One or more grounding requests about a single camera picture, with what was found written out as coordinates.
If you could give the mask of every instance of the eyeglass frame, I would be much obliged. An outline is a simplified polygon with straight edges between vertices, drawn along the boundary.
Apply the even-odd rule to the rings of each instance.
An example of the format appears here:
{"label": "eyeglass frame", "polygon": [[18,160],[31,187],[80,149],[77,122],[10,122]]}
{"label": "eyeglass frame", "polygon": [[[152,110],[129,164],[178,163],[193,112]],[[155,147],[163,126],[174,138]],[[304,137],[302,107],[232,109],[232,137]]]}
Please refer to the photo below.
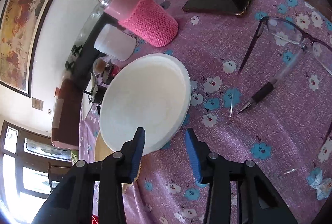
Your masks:
{"label": "eyeglass frame", "polygon": [[[269,26],[268,26],[268,20],[269,20],[269,19],[283,21],[283,22],[285,22],[285,23],[287,23],[287,24],[293,26],[293,27],[296,28],[298,31],[300,31],[301,34],[302,34],[302,38],[301,38],[300,41],[296,42],[296,44],[300,44],[300,43],[303,42],[303,40],[304,40],[305,38],[308,38],[308,39],[310,40],[311,47],[313,47],[313,43],[314,43],[314,42],[318,42],[318,43],[324,45],[326,48],[328,48],[328,49],[331,51],[331,53],[332,53],[332,48],[331,48],[328,44],[326,44],[325,42],[321,41],[320,39],[317,39],[317,38],[311,36],[309,33],[306,33],[303,29],[301,29],[299,26],[297,26],[297,25],[294,24],[293,22],[288,21],[288,20],[283,19],[283,18],[280,18],[280,17],[264,16],[264,17],[259,21],[259,24],[258,24],[258,27],[257,27],[257,29],[256,29],[255,35],[253,36],[253,38],[252,38],[252,40],[251,40],[251,42],[250,42],[250,45],[249,45],[249,47],[248,47],[248,49],[247,49],[247,52],[246,52],[246,54],[245,54],[245,56],[244,56],[244,58],[243,58],[243,60],[242,60],[241,65],[240,65],[239,71],[237,72],[237,75],[236,75],[236,78],[235,78],[235,83],[234,83],[233,90],[232,90],[232,99],[231,99],[230,115],[229,115],[230,118],[232,117],[232,113],[233,113],[233,92],[234,92],[235,88],[237,87],[237,84],[238,84],[238,81],[239,81],[240,74],[241,74],[241,72],[242,72],[242,70],[243,70],[245,64],[247,63],[247,61],[248,61],[248,59],[249,59],[249,57],[250,57],[250,55],[251,55],[251,52],[253,51],[253,49],[254,49],[254,47],[255,47],[255,44],[256,44],[258,38],[263,34],[263,31],[264,31],[265,26],[267,26],[267,28],[268,28],[268,30],[269,30]],[[331,134],[331,132],[332,132],[332,120],[331,120],[330,126],[329,126],[329,128],[328,128],[328,131],[327,131],[327,133],[326,133],[326,135],[325,135],[325,138],[323,139],[323,144],[322,144],[322,145],[324,145],[324,143],[327,141],[327,139],[328,139],[329,135]]]}

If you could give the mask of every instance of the white wall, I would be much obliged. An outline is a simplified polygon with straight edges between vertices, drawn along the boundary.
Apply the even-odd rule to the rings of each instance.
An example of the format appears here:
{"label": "white wall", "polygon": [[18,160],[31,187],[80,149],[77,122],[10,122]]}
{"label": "white wall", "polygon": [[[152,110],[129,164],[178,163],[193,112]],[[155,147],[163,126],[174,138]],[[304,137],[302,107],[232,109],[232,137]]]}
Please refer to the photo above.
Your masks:
{"label": "white wall", "polygon": [[[0,10],[4,1],[0,1]],[[44,101],[44,111],[32,108],[30,98],[0,85],[0,118],[50,135],[53,113],[48,115],[47,109],[54,108],[64,63],[95,5],[93,0],[53,1],[40,32],[32,73],[32,97]]]}

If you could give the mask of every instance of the pink tablecloth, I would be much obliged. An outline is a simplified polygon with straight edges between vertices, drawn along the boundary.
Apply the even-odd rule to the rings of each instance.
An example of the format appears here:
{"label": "pink tablecloth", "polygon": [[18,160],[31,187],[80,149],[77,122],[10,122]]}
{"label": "pink tablecloth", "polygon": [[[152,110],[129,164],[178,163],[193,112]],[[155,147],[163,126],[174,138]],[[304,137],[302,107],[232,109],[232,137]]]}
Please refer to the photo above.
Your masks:
{"label": "pink tablecloth", "polygon": [[[261,17],[287,17],[328,44],[332,24],[303,0],[254,0],[243,18],[184,13],[182,6],[187,0],[156,1],[169,6],[167,11],[179,23],[177,37],[162,48],[139,41],[134,54],[123,65],[150,53],[175,56],[183,62],[192,80],[192,102],[183,126],[171,141],[142,158],[138,181],[123,197],[127,222],[203,221],[208,187],[195,182],[183,141],[186,128],[192,127],[199,140],[226,159],[237,162],[254,159],[298,223],[310,223],[324,200],[316,199],[316,191],[307,184],[306,178],[314,163],[323,169],[324,177],[332,176],[329,158],[332,143],[317,157],[317,149],[332,118],[332,77],[307,52],[283,84],[254,109],[236,116],[233,121],[228,120],[229,91]],[[272,48],[272,54],[267,54],[268,48]],[[292,44],[280,43],[272,35],[263,34],[234,95],[237,110],[266,82],[261,79],[287,64],[292,51]],[[267,56],[276,65],[262,65]],[[251,70],[260,73],[259,79],[249,77]],[[80,158],[94,161],[98,130],[98,116],[93,107],[87,119],[81,121]],[[303,167],[287,176],[278,176],[295,166]],[[236,204],[233,185],[232,204]],[[236,206],[232,206],[231,223],[235,222]]]}

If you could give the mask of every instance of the picture frame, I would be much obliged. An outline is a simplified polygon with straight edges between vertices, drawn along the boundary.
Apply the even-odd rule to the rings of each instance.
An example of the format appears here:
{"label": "picture frame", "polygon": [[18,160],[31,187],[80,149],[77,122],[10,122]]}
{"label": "picture frame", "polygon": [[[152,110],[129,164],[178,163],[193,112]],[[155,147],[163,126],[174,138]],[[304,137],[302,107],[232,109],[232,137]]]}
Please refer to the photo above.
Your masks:
{"label": "picture frame", "polygon": [[34,54],[53,0],[6,0],[0,17],[0,84],[31,98]]}

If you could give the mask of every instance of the metal screw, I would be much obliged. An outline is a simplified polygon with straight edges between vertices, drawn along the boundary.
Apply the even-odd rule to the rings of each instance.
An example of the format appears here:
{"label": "metal screw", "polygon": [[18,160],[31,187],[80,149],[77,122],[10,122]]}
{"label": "metal screw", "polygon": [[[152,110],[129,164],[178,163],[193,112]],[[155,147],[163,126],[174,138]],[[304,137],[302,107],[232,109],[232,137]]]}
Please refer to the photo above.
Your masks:
{"label": "metal screw", "polygon": [[123,154],[120,151],[113,153],[113,158],[120,159],[123,156]]}
{"label": "metal screw", "polygon": [[246,161],[246,165],[248,167],[254,167],[255,166],[255,162],[253,160],[249,159],[249,160]]}
{"label": "metal screw", "polygon": [[210,159],[216,159],[218,157],[218,154],[215,152],[210,152],[208,156]]}
{"label": "metal screw", "polygon": [[84,160],[79,160],[78,162],[76,162],[76,166],[77,167],[83,167],[85,165],[85,161]]}

